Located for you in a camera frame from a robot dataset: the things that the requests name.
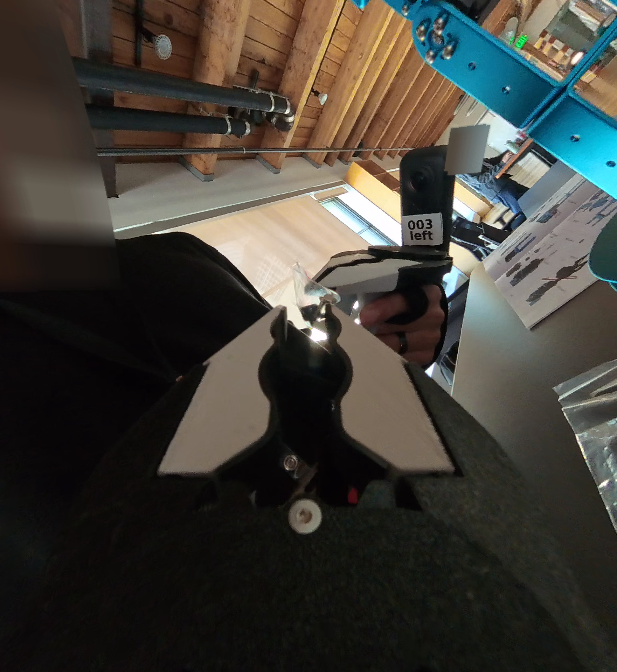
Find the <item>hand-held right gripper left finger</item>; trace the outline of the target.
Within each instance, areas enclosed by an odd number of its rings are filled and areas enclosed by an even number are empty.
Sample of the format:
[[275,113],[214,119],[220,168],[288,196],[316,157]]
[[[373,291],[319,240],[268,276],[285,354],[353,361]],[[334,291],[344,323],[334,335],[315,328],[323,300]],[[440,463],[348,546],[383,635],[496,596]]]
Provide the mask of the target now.
[[270,426],[270,401],[259,382],[271,329],[285,307],[273,308],[205,363],[205,372],[158,467],[160,476],[212,476],[260,441]]

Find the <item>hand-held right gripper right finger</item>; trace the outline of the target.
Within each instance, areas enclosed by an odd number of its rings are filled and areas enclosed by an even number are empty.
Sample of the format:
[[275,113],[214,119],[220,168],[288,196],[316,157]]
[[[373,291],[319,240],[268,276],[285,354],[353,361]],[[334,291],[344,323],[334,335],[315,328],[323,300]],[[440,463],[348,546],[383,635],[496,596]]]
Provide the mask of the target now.
[[454,475],[405,360],[341,310],[326,310],[325,326],[343,368],[332,407],[345,439],[394,475]]

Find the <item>small clear zip bag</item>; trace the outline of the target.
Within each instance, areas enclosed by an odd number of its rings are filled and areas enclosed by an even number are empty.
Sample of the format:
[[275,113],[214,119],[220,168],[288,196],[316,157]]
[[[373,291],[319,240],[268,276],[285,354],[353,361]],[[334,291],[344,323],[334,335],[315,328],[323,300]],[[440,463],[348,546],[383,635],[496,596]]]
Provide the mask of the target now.
[[296,306],[303,320],[300,330],[332,356],[333,337],[329,320],[333,309],[341,302],[340,295],[314,281],[299,263],[292,266],[292,280]]

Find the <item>blue toy robot arm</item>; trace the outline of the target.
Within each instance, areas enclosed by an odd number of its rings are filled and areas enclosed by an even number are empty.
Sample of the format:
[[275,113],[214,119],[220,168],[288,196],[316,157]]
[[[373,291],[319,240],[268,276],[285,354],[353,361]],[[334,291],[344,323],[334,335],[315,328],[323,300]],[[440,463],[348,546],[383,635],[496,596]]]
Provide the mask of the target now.
[[[488,32],[496,1],[386,1],[416,51],[465,94],[617,201],[617,1],[563,1],[522,44]],[[617,224],[589,267],[617,291]]]

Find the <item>person's left hand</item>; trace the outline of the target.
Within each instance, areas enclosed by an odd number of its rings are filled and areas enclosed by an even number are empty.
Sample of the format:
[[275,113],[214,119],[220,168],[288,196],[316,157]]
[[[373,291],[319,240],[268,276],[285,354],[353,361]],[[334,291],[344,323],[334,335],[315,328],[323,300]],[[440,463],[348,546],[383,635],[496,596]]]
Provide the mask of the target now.
[[366,304],[361,325],[408,362],[427,367],[444,344],[448,304],[441,286],[391,292]]

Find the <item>large window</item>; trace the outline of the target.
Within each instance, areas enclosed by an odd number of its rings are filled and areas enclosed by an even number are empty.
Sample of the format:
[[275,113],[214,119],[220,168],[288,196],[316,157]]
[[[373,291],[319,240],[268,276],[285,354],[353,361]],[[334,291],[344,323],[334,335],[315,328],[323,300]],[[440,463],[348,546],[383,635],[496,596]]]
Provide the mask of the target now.
[[375,247],[400,247],[401,225],[378,206],[353,191],[321,200],[320,205],[342,224]]

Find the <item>robot assembly manual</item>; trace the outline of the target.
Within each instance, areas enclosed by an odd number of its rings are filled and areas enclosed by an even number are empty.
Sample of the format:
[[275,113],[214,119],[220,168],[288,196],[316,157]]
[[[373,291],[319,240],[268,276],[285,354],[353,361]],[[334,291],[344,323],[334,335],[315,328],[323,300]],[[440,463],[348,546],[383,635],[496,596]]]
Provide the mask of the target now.
[[617,201],[583,177],[566,181],[483,262],[527,329],[583,290],[591,248],[617,214]]

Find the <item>large clear plastic bag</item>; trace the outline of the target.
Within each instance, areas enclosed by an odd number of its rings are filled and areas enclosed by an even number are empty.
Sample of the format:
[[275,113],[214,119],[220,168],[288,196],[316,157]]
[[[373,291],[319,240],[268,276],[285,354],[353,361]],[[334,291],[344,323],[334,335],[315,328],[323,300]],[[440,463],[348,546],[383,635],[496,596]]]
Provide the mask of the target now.
[[617,359],[554,391],[617,534]]

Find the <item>ceiling pipes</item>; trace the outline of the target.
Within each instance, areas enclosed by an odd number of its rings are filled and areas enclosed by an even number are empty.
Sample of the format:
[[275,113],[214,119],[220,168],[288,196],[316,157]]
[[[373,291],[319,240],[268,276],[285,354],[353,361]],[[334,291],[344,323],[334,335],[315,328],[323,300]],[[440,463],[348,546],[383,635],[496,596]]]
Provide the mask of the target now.
[[179,132],[245,137],[267,122],[280,132],[292,130],[296,112],[284,96],[260,89],[225,88],[156,72],[97,64],[72,58],[78,84],[93,91],[160,97],[227,108],[225,115],[160,112],[140,108],[86,105],[93,130]]

